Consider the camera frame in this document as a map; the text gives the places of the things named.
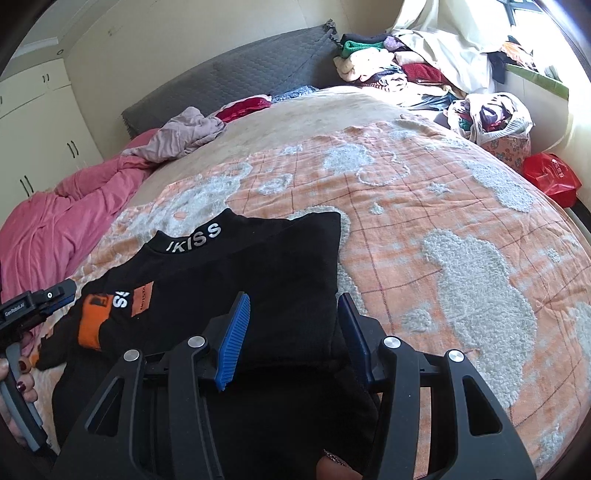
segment red plastic bag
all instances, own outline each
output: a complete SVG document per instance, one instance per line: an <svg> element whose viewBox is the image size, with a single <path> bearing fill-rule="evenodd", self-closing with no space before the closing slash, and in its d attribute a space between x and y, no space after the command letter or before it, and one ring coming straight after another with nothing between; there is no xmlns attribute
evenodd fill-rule
<svg viewBox="0 0 591 480"><path fill-rule="evenodd" d="M556 155L538 153L526 158L523 176L562 208L570 208L577 201L581 182Z"/></svg>

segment quilted headboard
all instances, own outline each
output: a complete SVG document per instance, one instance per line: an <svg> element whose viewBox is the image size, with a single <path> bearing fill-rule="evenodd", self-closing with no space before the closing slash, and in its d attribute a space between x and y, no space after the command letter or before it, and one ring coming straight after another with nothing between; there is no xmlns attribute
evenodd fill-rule
<svg viewBox="0 0 591 480"><path fill-rule="evenodd" d="M332 59L339 55L330 20L235 48L182 73L123 113L133 138L163 126L188 106L209 115L251 95L280 95L302 85L326 88L342 83Z"/></svg>

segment bedspread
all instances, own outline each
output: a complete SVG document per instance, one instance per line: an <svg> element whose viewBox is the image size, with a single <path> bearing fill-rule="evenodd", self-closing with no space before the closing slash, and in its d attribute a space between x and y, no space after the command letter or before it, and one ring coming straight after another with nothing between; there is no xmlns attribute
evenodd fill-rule
<svg viewBox="0 0 591 480"><path fill-rule="evenodd" d="M226 207L263 218L340 212L339 294L416 350L467 352L539 478L573 438L591 398L591 247L480 147L403 114L229 160L123 211L73 278L81 287L157 229L187 235ZM35 372L50 433L60 374ZM428 457L427 395L421 403L416 477Z"/></svg>

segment cabinet door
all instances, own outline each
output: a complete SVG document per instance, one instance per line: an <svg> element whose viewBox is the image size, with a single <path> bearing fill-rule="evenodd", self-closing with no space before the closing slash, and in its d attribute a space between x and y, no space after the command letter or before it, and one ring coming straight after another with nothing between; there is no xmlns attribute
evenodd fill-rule
<svg viewBox="0 0 591 480"><path fill-rule="evenodd" d="M3 80L0 82L0 117L43 95L47 88L41 65Z"/></svg>
<svg viewBox="0 0 591 480"><path fill-rule="evenodd" d="M27 175L35 192L52 189L77 170L77 163L65 155L62 115L52 97L52 92L41 95L3 119L7 131L12 131L11 148L18 153L20 171Z"/></svg>
<svg viewBox="0 0 591 480"><path fill-rule="evenodd" d="M57 123L63 155L69 161L74 161L79 168L102 162L103 158L86 127L72 88L60 88L51 92L49 97L54 105L54 115L59 119Z"/></svg>
<svg viewBox="0 0 591 480"><path fill-rule="evenodd" d="M0 225L14 207L28 198L19 126L7 120L7 116L0 118Z"/></svg>
<svg viewBox="0 0 591 480"><path fill-rule="evenodd" d="M45 85L49 90L57 90L70 84L66 65L62 59L52 60L40 65L45 76Z"/></svg>

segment ceiling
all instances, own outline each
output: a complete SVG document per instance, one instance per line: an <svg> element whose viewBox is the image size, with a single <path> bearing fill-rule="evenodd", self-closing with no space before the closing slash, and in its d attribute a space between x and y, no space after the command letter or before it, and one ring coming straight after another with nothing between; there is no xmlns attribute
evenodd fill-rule
<svg viewBox="0 0 591 480"><path fill-rule="evenodd" d="M8 62L1 79L64 57L118 0L57 0L37 20Z"/></svg>

